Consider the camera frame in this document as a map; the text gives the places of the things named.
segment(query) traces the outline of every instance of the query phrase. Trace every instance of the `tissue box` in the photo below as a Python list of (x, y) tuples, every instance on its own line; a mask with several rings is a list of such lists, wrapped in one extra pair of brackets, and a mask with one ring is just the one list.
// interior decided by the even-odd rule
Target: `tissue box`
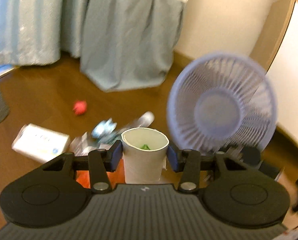
[(12, 143), (12, 149), (40, 163), (46, 163), (63, 153), (69, 143), (69, 135), (30, 123), (21, 128)]

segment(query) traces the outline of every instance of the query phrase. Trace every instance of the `wooden floor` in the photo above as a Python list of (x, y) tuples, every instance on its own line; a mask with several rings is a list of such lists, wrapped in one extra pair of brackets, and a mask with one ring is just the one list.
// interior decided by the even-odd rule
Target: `wooden floor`
[[(79, 71), (79, 61), (64, 54), (57, 63), (44, 67), (22, 67), (0, 79), (1, 92), (10, 106), (9, 116), (0, 124), (0, 192), (11, 181), (39, 166), (11, 149), (11, 143), (24, 124), (69, 134), (71, 139), (91, 131), (101, 120), (113, 118), (119, 126), (152, 111), (155, 129), (169, 136), (166, 103), (170, 88), (181, 72), (174, 65), (166, 81), (157, 88), (104, 93)], [(86, 100), (83, 116), (72, 112), (76, 100)], [(284, 168), (287, 181), (298, 178), (298, 150), (279, 134), (274, 136), (264, 157)], [(164, 176), (177, 182), (179, 175), (168, 169)], [(298, 220), (291, 219), (294, 225)], [(0, 211), (0, 228), (5, 220)]]

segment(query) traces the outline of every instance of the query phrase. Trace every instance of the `small red object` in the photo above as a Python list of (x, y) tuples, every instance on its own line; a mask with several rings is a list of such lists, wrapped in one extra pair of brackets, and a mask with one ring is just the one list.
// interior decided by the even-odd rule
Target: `small red object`
[(77, 101), (74, 103), (73, 111), (75, 115), (84, 114), (87, 111), (87, 102), (86, 101)]

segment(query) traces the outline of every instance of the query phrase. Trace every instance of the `paper cup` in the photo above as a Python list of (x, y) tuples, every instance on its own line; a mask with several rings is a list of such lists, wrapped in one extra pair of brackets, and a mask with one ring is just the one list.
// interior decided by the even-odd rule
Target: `paper cup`
[[(167, 136), (150, 128), (133, 128), (121, 137), (126, 183), (158, 183), (169, 145)], [(144, 144), (150, 150), (140, 149)]]

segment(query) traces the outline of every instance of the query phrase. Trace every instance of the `green object inside cup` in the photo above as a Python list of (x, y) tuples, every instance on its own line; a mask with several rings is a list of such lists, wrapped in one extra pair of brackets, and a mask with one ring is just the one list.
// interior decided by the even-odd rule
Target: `green object inside cup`
[(141, 150), (149, 150), (150, 151), (150, 148), (148, 145), (144, 144), (141, 148)]

